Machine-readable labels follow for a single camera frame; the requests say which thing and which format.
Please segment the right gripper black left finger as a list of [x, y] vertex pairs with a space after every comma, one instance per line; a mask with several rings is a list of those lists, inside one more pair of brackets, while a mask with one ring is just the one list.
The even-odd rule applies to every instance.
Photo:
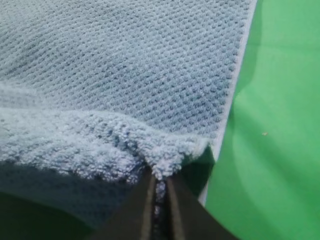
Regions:
[[88, 240], [151, 240], [156, 178], [145, 168], [138, 184], [116, 212]]

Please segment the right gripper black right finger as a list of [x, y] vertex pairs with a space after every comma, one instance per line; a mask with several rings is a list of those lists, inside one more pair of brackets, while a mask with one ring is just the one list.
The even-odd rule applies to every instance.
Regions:
[[207, 146], [200, 156], [187, 156], [182, 168], [165, 181], [169, 240], [236, 240], [199, 202], [215, 165]]

